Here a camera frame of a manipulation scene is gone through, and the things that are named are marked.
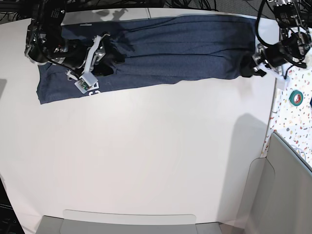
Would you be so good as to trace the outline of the grey chair right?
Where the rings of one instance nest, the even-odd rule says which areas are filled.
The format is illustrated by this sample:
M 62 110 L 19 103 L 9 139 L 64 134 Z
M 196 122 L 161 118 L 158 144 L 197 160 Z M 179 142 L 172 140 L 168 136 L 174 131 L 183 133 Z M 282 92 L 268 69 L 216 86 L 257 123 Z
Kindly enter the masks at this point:
M 257 188 L 245 195 L 246 234 L 312 232 L 312 168 L 279 134 L 262 158 Z

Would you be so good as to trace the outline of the grey chair bottom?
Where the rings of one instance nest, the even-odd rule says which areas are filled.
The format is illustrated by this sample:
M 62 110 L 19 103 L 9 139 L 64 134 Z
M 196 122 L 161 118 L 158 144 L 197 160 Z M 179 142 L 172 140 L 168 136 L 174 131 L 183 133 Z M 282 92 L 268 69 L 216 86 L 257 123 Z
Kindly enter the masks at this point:
M 43 216 L 38 234 L 220 234 L 219 223 L 196 223 L 193 214 L 108 214 L 64 210 L 63 217 Z

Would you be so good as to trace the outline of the terrazzo patterned side surface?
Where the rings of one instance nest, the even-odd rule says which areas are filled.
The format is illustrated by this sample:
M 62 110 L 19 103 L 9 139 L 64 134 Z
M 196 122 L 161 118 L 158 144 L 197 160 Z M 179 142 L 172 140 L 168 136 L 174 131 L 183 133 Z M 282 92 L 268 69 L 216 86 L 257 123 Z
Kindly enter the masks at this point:
M 272 133 L 278 133 L 309 164 L 312 164 L 312 52 L 306 69 L 286 64 L 286 81 L 276 84 L 268 129 L 262 148 L 266 156 Z

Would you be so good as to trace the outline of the dark blue t-shirt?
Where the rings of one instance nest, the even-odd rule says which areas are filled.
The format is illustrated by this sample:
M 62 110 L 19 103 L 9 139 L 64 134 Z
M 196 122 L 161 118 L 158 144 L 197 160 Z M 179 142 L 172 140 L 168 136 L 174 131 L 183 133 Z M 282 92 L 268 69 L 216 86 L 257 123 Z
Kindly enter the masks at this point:
M 125 61 L 112 60 L 112 71 L 99 76 L 86 96 L 206 78 L 234 79 L 245 55 L 255 50 L 255 20 L 225 15 L 190 15 L 134 21 L 65 25 L 67 39 L 92 42 L 109 33 L 110 45 Z

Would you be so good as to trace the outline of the grey chair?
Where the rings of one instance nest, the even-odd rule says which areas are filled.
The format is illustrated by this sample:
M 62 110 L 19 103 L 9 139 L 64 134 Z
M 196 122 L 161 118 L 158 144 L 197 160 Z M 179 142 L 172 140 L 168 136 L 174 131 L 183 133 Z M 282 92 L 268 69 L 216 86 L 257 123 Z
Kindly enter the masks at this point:
M 193 214 L 108 214 L 64 210 L 63 217 L 43 216 L 38 234 L 220 234 L 219 223 L 196 223 Z
M 245 195 L 246 234 L 312 232 L 312 168 L 279 134 L 262 158 L 257 188 Z

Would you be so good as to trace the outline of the green tape roll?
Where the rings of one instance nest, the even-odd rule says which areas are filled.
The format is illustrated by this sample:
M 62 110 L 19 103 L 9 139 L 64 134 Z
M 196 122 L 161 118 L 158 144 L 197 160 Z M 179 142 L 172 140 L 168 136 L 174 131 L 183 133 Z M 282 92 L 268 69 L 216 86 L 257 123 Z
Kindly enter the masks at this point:
M 299 90 L 294 90 L 289 97 L 289 101 L 293 106 L 301 105 L 303 99 L 304 99 L 303 93 L 300 92 Z

